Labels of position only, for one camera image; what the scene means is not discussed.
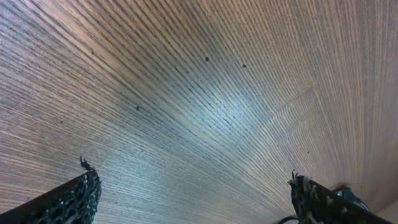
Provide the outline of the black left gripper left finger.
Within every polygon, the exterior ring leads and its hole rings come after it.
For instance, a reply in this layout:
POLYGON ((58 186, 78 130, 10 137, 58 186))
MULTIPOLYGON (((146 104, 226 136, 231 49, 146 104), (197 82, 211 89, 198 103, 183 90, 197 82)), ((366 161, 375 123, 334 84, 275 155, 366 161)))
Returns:
POLYGON ((1 214, 3 224, 91 224, 98 211, 101 180, 81 158, 86 172, 12 210, 1 214))

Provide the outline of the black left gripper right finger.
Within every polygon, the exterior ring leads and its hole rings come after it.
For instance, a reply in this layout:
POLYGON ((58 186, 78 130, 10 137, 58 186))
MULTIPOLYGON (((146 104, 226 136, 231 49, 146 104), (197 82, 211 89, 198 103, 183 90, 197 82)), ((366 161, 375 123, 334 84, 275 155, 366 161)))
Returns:
POLYGON ((330 190, 296 171, 289 185, 295 219, 301 224, 391 224, 371 213, 347 186, 330 190))

